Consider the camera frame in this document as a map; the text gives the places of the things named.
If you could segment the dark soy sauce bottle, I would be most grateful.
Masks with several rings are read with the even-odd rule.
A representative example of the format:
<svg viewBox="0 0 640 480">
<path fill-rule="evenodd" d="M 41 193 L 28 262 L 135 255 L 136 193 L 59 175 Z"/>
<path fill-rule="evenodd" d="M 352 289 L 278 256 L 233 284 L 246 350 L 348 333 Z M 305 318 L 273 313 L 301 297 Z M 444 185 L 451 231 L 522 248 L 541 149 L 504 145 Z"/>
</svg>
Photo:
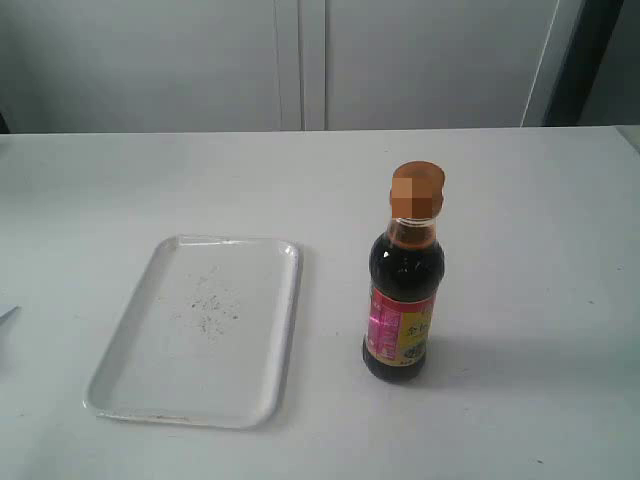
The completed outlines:
<svg viewBox="0 0 640 480">
<path fill-rule="evenodd" d="M 370 308 L 362 356 L 369 371 L 389 383 L 415 378 L 426 349 L 444 250 L 435 220 L 444 196 L 445 173 L 436 164 L 413 161 L 393 173 L 391 218 L 369 255 Z"/>
</svg>

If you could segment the white rectangular plastic tray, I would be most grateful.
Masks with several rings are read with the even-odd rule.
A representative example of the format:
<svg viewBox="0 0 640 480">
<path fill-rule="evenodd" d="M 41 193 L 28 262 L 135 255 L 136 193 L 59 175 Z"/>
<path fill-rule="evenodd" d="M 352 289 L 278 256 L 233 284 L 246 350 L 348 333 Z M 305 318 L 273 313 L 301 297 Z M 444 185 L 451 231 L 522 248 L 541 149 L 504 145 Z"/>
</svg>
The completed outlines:
<svg viewBox="0 0 640 480">
<path fill-rule="evenodd" d="M 245 430 L 276 411 L 300 248 L 176 235 L 154 250 L 84 397 L 102 418 Z"/>
</svg>

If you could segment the white cabinet with doors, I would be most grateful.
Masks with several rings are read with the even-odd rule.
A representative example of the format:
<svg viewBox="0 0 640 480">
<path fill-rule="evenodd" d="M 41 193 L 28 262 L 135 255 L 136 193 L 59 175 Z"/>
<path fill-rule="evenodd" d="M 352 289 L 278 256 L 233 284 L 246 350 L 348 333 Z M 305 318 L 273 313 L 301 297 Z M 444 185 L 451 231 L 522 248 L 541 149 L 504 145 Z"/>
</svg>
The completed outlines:
<svg viewBox="0 0 640 480">
<path fill-rule="evenodd" d="M 579 1 L 5 1 L 14 133 L 539 126 Z"/>
</svg>

